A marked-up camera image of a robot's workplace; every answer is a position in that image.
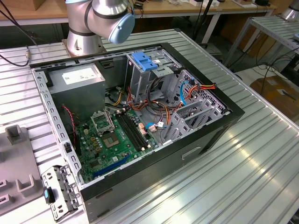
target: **blue wire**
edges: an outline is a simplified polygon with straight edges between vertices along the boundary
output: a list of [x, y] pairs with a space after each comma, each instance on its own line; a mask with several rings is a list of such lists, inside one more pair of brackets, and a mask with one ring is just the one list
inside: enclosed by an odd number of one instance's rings
[[184, 100], [184, 95], [183, 95], [183, 85], [185, 83], [189, 83], [188, 81], [184, 81], [182, 84], [181, 84], [181, 87], [179, 88], [179, 95], [181, 97], [181, 101], [183, 102], [184, 105], [186, 105], [187, 103], [185, 102]]
[[154, 125], [154, 123], [148, 123], [146, 126], [145, 126], [145, 129], [147, 130], [149, 128], [149, 126], [151, 125]]
[[152, 125], [159, 127], [158, 125], [156, 125], [156, 124], [154, 124], [154, 123], [148, 123], [148, 124], [145, 126], [145, 129], [147, 130], [147, 129], [149, 128], [149, 126], [152, 126]]

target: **expansion slot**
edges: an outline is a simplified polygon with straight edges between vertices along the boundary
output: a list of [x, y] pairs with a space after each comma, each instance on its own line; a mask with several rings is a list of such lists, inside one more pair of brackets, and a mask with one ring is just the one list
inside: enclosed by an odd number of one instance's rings
[[147, 143], [145, 142], [139, 131], [136, 129], [130, 118], [124, 113], [116, 114], [115, 116], [137, 152], [140, 152], [147, 148]]
[[114, 169], [114, 168], [116, 168], [116, 167], [122, 165], [122, 164], [125, 164], [126, 161], [127, 161], [127, 159], [128, 159], [129, 157], [130, 157], [130, 154], [127, 155], [127, 156], [126, 156], [125, 158], [123, 158], [122, 160], [119, 160], [119, 161], [117, 161], [117, 162], [111, 164], [110, 166], [107, 166], [107, 167], [105, 167], [105, 168], [103, 168], [103, 169], [100, 169], [99, 171], [93, 173], [93, 177], [95, 178], [96, 176], [100, 176], [100, 175], [102, 175], [102, 174], [104, 174], [104, 173], [106, 173], [106, 172], [108, 172], [108, 171], [110, 171], [110, 170], [112, 170], [112, 169]]

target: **ram slot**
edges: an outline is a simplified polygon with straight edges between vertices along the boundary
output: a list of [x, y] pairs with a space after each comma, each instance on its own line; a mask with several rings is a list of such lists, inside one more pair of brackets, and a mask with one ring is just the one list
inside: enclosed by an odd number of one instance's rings
[[130, 141], [132, 142], [133, 146], [139, 150], [140, 149], [140, 145], [138, 144], [138, 141], [136, 140], [136, 138], [134, 138], [133, 134], [130, 132], [129, 127], [127, 126], [126, 122], [123, 119], [122, 115], [118, 115], [116, 117], [117, 121], [120, 123], [122, 129], [124, 130], [124, 132], [126, 133], [127, 137], [130, 139]]
[[122, 129], [134, 145], [137, 152], [140, 152], [142, 148], [147, 146], [145, 140], [141, 136], [141, 134], [137, 131], [132, 121], [126, 114], [117, 115], [116, 119], [120, 123]]

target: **red wire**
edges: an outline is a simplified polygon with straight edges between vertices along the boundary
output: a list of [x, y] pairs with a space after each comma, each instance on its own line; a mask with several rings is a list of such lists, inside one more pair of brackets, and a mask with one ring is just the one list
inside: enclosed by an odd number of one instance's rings
[[75, 131], [75, 123], [74, 123], [74, 119], [73, 119], [73, 115], [71, 114], [71, 111], [66, 107], [66, 106], [62, 106], [70, 115], [71, 117], [71, 125], [73, 126], [73, 132], [74, 132], [74, 145], [76, 143], [76, 131]]

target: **cardboard box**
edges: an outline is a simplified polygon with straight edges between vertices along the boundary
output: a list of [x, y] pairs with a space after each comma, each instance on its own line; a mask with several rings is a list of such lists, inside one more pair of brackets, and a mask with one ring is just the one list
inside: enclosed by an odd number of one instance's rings
[[8, 7], [36, 11], [46, 0], [2, 0]]
[[[261, 92], [263, 78], [254, 81], [250, 87]], [[292, 121], [299, 119], [299, 91], [279, 76], [267, 77], [263, 97]]]

